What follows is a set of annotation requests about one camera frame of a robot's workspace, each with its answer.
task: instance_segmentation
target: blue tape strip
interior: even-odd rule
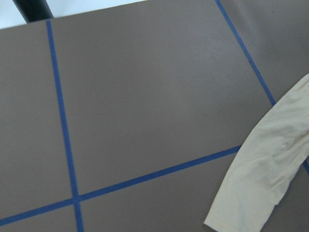
[[[262,77],[260,71],[258,70],[258,68],[257,68],[257,66],[256,66],[256,64],[255,64],[255,62],[253,61],[253,59],[252,59],[252,57],[251,57],[251,55],[250,55],[248,49],[246,48],[244,42],[242,41],[242,39],[241,39],[240,35],[238,34],[236,28],[234,27],[232,21],[230,20],[229,16],[227,15],[227,13],[226,13],[226,11],[225,11],[223,5],[221,4],[220,0],[214,0],[214,1],[215,1],[216,4],[218,5],[218,7],[219,7],[219,9],[220,9],[220,11],[221,11],[223,17],[225,18],[225,20],[226,20],[228,26],[230,27],[231,31],[233,32],[235,38],[237,39],[237,41],[238,41],[238,43],[239,43],[239,45],[240,45],[242,51],[243,51],[244,54],[246,55],[246,57],[247,57],[247,59],[248,59],[250,65],[251,65],[253,71],[255,72],[255,75],[256,75],[257,78],[259,79],[259,81],[260,81],[260,83],[261,83],[261,85],[262,85],[262,87],[263,87],[265,93],[267,94],[270,103],[274,106],[274,105],[276,104],[276,102],[275,102],[275,100],[274,100],[274,98],[273,98],[273,96],[272,96],[272,94],[271,94],[271,92],[270,92],[270,90],[269,90],[269,88],[268,88],[268,86],[267,86],[265,80],[263,79],[263,77]]]
[[[23,219],[26,219],[26,218],[30,218],[30,217],[33,217],[33,216],[36,216],[36,215],[39,215],[39,214],[47,213],[47,212],[55,210],[55,209],[60,209],[62,207],[65,207],[65,206],[68,206],[68,205],[71,205],[71,204],[73,204],[73,199],[67,199],[67,200],[60,201],[60,202],[57,202],[57,203],[54,203],[54,204],[49,204],[49,205],[46,205],[46,206],[43,206],[43,207],[40,207],[40,208],[37,208],[37,209],[29,210],[29,211],[26,211],[26,212],[21,213],[21,214],[17,214],[17,215],[11,216],[11,217],[1,219],[0,220],[0,226],[4,226],[6,224],[10,224],[10,223],[13,223],[13,222],[16,222],[16,221],[20,221],[20,220],[23,220]]]
[[[304,165],[304,167],[305,167],[305,169],[306,169],[306,171],[307,171],[307,173],[308,173],[308,175],[309,175],[309,164],[308,164],[308,162],[305,160],[305,161],[303,162],[303,165]]]
[[[182,164],[178,164],[176,166],[165,168],[163,170],[160,170],[160,171],[157,171],[157,172],[154,172],[154,173],[150,173],[150,174],[147,174],[147,175],[143,175],[143,176],[131,179],[131,180],[127,180],[125,182],[122,182],[122,183],[119,183],[119,184],[116,184],[116,185],[101,188],[99,190],[80,195],[79,200],[85,201],[85,200],[95,198],[95,197],[98,197],[98,196],[101,196],[101,195],[104,195],[104,194],[107,194],[107,193],[110,193],[110,192],[114,192],[114,191],[117,191],[117,190],[120,190],[120,189],[127,188],[127,187],[132,186],[132,185],[136,185],[136,184],[148,181],[148,180],[152,180],[152,179],[158,178],[160,176],[164,176],[164,175],[174,173],[174,172],[186,169],[186,168],[190,168],[190,167],[196,166],[198,164],[208,162],[208,161],[213,160],[213,159],[217,159],[217,158],[221,158],[223,156],[234,154],[234,153],[239,151],[240,147],[241,146],[236,146],[236,147],[230,148],[230,149],[225,150],[225,151],[220,151],[220,152],[214,153],[212,155],[204,156],[204,157],[194,159],[194,160],[186,162],[186,163],[182,163]]]
[[[77,189],[72,150],[71,150],[71,145],[70,145],[69,129],[67,125],[67,118],[66,118],[62,90],[61,90],[61,82],[60,82],[60,75],[59,75],[59,69],[58,69],[57,58],[56,58],[54,37],[53,37],[52,25],[51,25],[50,20],[46,21],[46,25],[47,25],[47,33],[48,33],[48,39],[49,39],[49,47],[50,47],[50,53],[51,53],[51,58],[52,58],[53,70],[54,70],[62,134],[63,134],[63,140],[64,140],[64,145],[65,145],[65,150],[66,150],[69,174],[70,174],[71,191],[72,191],[72,196],[74,199],[75,219],[76,219],[78,232],[83,232],[84,227],[83,227],[82,214],[80,210],[80,203],[78,200],[75,200],[78,197],[78,189]]]

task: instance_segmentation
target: wrinkled fabric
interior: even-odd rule
[[[309,154],[309,74],[262,118],[235,156],[204,224],[259,232]]]

